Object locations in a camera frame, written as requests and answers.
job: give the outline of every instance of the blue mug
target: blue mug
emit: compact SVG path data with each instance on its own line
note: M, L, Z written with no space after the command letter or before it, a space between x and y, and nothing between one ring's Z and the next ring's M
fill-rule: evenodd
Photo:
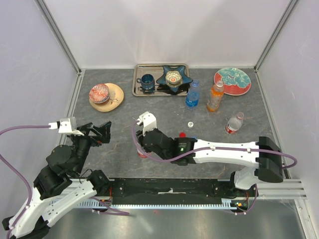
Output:
M142 78L137 78L136 81L141 84L144 90L153 90L155 88L154 77L150 74L143 75Z

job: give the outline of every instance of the plastic water bottle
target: plastic water bottle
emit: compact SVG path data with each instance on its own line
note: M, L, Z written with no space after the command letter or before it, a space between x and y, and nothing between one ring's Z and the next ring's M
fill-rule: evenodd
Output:
M210 112L215 112L218 110L221 98L224 95L224 82L218 81L210 89L210 97L207 101L206 108Z
M238 113L236 117L230 118L226 125L226 131L227 133L234 134L236 133L239 128L243 125L244 120L244 113Z
M200 96L200 87L199 87L199 81L193 80L190 84L190 88L188 89L188 93L186 96L186 106L189 109L193 109L198 105L198 100Z

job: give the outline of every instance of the gray marble surface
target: gray marble surface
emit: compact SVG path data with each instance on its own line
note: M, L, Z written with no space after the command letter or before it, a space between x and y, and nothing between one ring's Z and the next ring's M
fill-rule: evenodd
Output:
M100 125L112 122L111 142L91 148L83 171L102 169L109 177L151 177L151 178L229 178L233 171L242 167L233 164L206 163L178 166L171 163L159 163L137 156L136 147L131 138L131 125L134 119L145 111L157 118L158 128L169 137L178 137L185 132L188 137L215 142L258 141L258 136L273 139L270 123L261 97L253 69L242 69L252 81L248 93L239 96L224 95L219 110L209 113L205 103L218 69L190 69L190 77L198 79L201 86L199 105L193 111L185 106L185 97L135 97L132 94L133 69L122 70L86 70L75 107L77 124L92 122ZM125 94L124 101L115 110L102 113L89 104L89 92L98 83L115 83ZM227 121L238 112L245 114L243 126L235 135L225 131ZM193 128L187 123L192 121Z

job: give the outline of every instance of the orange juice bottle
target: orange juice bottle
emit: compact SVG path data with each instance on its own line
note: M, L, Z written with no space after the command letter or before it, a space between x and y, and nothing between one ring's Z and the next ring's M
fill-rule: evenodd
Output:
M210 97L206 105L207 110L210 112L217 111L219 107L219 103L223 95L224 95L224 82L217 81L217 83L213 85L213 87L210 89Z

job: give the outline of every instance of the white wall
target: white wall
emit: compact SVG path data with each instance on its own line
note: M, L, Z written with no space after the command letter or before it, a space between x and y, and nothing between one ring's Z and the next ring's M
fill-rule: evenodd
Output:
M289 0L45 0L82 68L253 66Z
M299 160L301 178L319 223L319 1L299 1L260 69L285 152Z
M0 1L0 30L0 130L65 116L76 73L35 2ZM0 153L33 185L57 139L55 130L15 130L0 137ZM0 192L2 221L18 212L27 190L1 161Z

